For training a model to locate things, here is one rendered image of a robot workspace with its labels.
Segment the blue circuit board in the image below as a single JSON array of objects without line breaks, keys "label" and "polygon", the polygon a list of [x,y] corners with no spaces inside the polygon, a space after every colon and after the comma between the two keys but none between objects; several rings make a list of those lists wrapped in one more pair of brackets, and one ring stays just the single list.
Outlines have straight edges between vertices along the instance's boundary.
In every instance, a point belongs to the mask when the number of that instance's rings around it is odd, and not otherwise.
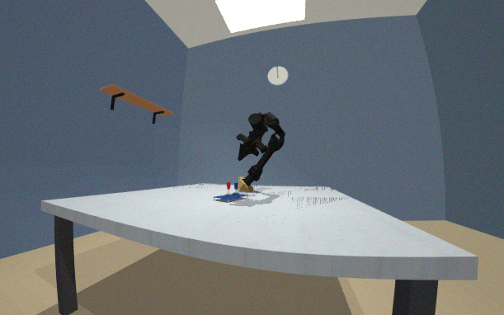
[{"label": "blue circuit board", "polygon": [[235,193],[232,193],[232,194],[229,194],[229,190],[230,190],[230,182],[227,182],[227,190],[228,190],[228,193],[225,194],[225,195],[220,195],[220,196],[214,196],[214,200],[215,198],[220,198],[220,199],[226,199],[226,200],[229,200],[229,199],[233,199],[233,198],[238,198],[238,197],[242,197],[242,196],[246,196],[248,198],[249,195],[239,195],[239,193],[237,193],[237,189],[238,189],[238,183],[234,183],[234,189],[235,189]]}]

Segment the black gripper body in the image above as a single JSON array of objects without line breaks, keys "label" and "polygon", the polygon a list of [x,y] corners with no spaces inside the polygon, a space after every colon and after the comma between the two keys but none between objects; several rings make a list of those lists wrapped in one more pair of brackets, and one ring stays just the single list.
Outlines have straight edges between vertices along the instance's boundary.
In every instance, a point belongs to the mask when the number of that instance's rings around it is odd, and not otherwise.
[{"label": "black gripper body", "polygon": [[258,132],[253,130],[252,132],[251,131],[249,132],[248,137],[245,136],[244,134],[238,134],[238,136],[236,138],[238,140],[243,141],[244,142],[243,145],[250,148],[255,156],[258,156],[259,151],[256,148],[256,144],[254,145],[252,142],[254,139],[256,139],[259,136],[260,136],[260,140],[261,140],[262,136]]}]

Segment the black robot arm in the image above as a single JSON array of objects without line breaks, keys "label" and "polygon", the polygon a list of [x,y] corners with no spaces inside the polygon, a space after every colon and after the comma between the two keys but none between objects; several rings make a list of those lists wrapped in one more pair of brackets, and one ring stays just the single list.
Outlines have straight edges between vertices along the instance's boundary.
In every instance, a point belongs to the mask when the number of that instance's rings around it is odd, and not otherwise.
[{"label": "black robot arm", "polygon": [[[262,114],[261,112],[259,112],[258,114],[252,114],[249,116],[248,121],[253,127],[253,130],[258,132],[261,136],[263,136],[264,133],[268,131],[268,127],[271,127],[275,131],[268,143],[268,148],[260,140],[260,136],[254,139],[252,142],[254,145],[256,144],[256,148],[259,148],[261,153],[264,154],[257,165],[254,165],[249,169],[249,171],[247,172],[249,175],[245,179],[242,179],[247,186],[251,186],[250,184],[253,181],[258,181],[260,179],[262,169],[270,159],[271,155],[275,151],[278,151],[283,147],[285,142],[285,131],[279,125],[279,119],[277,119],[270,112],[266,114]],[[276,134],[280,136],[280,139],[276,137]]]}]

